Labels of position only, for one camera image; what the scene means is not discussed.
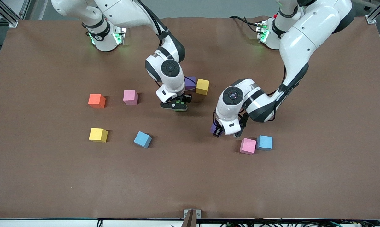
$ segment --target table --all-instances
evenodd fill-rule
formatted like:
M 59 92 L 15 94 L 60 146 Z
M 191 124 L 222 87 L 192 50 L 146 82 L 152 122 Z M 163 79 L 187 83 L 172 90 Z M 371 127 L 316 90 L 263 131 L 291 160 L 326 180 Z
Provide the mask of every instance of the table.
M 380 38 L 356 18 L 311 57 L 274 122 L 249 121 L 272 151 L 239 153 L 241 139 L 209 130 L 220 93 L 252 78 L 281 82 L 278 51 L 233 19 L 163 22 L 186 47 L 186 76 L 210 80 L 187 112 L 160 108 L 144 61 L 148 27 L 126 45 L 95 49 L 78 21 L 25 21 L 0 53 L 0 217 L 380 218 Z M 139 104 L 123 103 L 136 89 Z M 90 93 L 105 109 L 87 105 Z M 107 143 L 88 140 L 109 131 Z M 133 143 L 138 131 L 153 140 Z

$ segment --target floor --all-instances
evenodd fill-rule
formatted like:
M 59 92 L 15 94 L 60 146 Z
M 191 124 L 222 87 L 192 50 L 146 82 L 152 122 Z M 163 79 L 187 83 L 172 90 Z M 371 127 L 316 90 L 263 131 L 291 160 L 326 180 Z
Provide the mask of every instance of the floor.
M 166 17 L 257 17 L 260 15 L 271 16 L 278 11 L 277 3 L 267 0 L 143 0 L 144 4 L 151 8 L 160 18 Z M 365 16 L 368 11 L 364 6 L 355 4 L 356 16 Z M 51 5 L 50 0 L 37 1 L 30 15 L 33 20 L 73 20 L 58 14 Z M 380 16 L 376 19 L 380 34 Z M 8 28 L 0 26 L 0 45 L 3 43 Z

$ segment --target foam cube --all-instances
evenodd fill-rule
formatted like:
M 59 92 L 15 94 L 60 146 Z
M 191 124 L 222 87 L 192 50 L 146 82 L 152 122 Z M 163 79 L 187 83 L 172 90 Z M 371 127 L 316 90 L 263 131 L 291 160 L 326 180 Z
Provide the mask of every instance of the foam cube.
M 259 136 L 257 138 L 256 149 L 262 151 L 272 150 L 272 137 Z
M 93 108 L 104 108 L 106 98 L 101 94 L 90 94 L 88 104 Z
M 126 105 L 137 105 L 138 94 L 135 92 L 135 90 L 125 90 L 123 100 Z
M 240 145 L 240 152 L 245 154 L 254 154 L 256 150 L 256 141 L 248 138 L 242 139 L 242 143 Z
M 196 87 L 196 81 L 197 80 L 196 80 L 195 76 L 188 76 L 188 79 L 184 77 L 184 84 L 186 86 L 185 90 L 192 90 L 192 89 L 194 89 Z
M 209 86 L 210 86 L 209 80 L 198 79 L 196 93 L 201 94 L 201 95 L 207 95 Z
M 214 123 L 213 123 L 213 124 L 211 125 L 210 132 L 211 132 L 212 134 L 214 134 L 215 130 L 216 130 L 216 126 L 215 126 Z
M 134 143 L 140 145 L 143 148 L 148 148 L 151 143 L 152 137 L 148 134 L 145 134 L 141 131 L 138 132 L 138 135 L 135 137 Z
M 103 128 L 92 128 L 90 130 L 89 140 L 93 142 L 105 143 L 107 141 L 108 131 Z

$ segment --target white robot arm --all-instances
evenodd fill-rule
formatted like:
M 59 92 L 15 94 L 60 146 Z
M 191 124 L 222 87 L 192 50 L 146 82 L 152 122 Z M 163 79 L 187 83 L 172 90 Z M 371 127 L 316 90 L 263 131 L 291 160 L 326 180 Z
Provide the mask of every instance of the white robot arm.
M 310 0 L 305 1 L 304 6 L 304 16 L 292 25 L 280 41 L 279 52 L 286 69 L 281 85 L 272 96 L 267 95 L 252 79 L 240 79 L 226 88 L 214 114 L 215 136 L 224 132 L 240 137 L 248 117 L 255 122 L 274 118 L 279 105 L 299 85 L 308 70 L 312 53 L 332 33 L 347 27 L 354 18 L 350 0 Z M 235 102 L 233 92 L 229 91 L 237 92 Z M 241 108 L 246 111 L 243 116 L 239 115 Z
M 149 26 L 159 39 L 159 46 L 145 61 L 148 74 L 163 85 L 156 95 L 161 106 L 186 111 L 191 95 L 184 94 L 184 74 L 179 62 L 184 60 L 184 46 L 141 0 L 51 0 L 63 16 L 76 17 L 89 31 L 93 44 L 101 51 L 111 51 L 121 44 L 121 28 Z

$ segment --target metal clamp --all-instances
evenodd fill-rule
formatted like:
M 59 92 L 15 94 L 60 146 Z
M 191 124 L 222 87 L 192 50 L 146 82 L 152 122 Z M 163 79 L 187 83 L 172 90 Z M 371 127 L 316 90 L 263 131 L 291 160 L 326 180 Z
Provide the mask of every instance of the metal clamp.
M 374 8 L 368 15 L 366 15 L 366 19 L 368 24 L 376 24 L 376 17 L 380 14 L 380 3 Z
M 185 210 L 183 210 L 183 218 L 186 218 L 187 213 L 189 213 L 189 211 L 195 212 L 196 219 L 201 219 L 201 210 L 200 209 L 185 209 Z

